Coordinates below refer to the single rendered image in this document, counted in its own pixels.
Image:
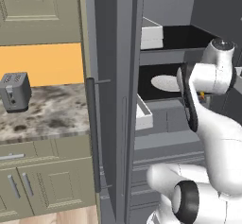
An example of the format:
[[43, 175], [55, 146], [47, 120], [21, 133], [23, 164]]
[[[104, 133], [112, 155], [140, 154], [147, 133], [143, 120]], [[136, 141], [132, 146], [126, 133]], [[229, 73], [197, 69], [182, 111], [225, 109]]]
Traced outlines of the grey fridge door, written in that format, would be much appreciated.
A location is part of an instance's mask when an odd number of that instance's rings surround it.
[[86, 0], [90, 70], [100, 83], [104, 179], [100, 224], [130, 224], [140, 41], [144, 0]]

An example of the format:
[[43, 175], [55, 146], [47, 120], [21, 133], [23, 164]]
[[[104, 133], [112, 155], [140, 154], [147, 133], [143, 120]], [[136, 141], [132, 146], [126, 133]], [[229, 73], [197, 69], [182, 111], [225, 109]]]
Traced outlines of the grey fridge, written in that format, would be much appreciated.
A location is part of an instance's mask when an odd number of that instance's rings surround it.
[[181, 95], [154, 88], [151, 79], [199, 61], [214, 37], [234, 41], [233, 64], [242, 66], [242, 0], [144, 0], [143, 15], [164, 27], [164, 47], [140, 53], [138, 94], [153, 113], [153, 127], [135, 132], [130, 224], [146, 224], [159, 203], [159, 194], [147, 185], [151, 165], [204, 164]]

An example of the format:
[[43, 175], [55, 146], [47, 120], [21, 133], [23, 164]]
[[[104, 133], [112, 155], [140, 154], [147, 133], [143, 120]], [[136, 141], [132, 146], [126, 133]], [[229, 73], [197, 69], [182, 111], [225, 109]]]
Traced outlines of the white plate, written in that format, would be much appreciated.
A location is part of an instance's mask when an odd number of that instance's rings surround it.
[[151, 84], [165, 92], [176, 93], [180, 90], [177, 78], [169, 75], [159, 75], [151, 79]]

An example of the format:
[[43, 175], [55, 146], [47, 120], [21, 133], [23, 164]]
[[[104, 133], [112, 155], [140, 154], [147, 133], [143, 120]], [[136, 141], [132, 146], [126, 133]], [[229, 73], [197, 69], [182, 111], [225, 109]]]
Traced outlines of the white box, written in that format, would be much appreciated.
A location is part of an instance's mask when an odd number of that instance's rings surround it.
[[141, 49], [159, 49], [164, 47], [164, 28], [144, 17], [142, 22]]

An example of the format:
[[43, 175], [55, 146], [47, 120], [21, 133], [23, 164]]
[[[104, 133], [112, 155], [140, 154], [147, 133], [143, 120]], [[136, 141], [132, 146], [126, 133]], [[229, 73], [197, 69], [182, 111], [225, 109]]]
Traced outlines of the olive drawer front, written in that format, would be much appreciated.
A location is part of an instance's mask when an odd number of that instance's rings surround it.
[[25, 154], [24, 158], [0, 161], [0, 169], [24, 164], [90, 157], [91, 146], [88, 135], [0, 146], [0, 156], [22, 153]]

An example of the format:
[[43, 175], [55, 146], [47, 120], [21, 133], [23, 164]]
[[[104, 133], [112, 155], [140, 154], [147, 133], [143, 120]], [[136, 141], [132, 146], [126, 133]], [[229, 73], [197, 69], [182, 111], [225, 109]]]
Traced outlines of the olive base cupboard door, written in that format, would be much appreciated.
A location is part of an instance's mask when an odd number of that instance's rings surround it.
[[[20, 198], [15, 197], [9, 184], [8, 175], [12, 175], [21, 196]], [[30, 216], [33, 216], [33, 211], [17, 168], [0, 169], [0, 222]]]
[[27, 173], [34, 196], [28, 199], [35, 215], [57, 213], [95, 205], [91, 158], [29, 165], [18, 168]]

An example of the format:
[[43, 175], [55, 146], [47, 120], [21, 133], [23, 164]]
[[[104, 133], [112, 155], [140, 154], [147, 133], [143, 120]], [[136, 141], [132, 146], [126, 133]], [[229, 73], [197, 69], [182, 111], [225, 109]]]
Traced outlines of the grey toaster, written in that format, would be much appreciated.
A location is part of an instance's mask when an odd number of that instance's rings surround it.
[[0, 80], [0, 97], [7, 113], [27, 111], [31, 95], [27, 72], [6, 73]]

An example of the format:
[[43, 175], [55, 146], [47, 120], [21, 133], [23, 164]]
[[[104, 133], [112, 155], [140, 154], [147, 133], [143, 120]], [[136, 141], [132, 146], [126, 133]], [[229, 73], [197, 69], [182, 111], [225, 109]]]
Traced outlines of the olive wall cupboard door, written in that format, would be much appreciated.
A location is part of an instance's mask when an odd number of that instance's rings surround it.
[[0, 0], [0, 45], [79, 42], [78, 0]]

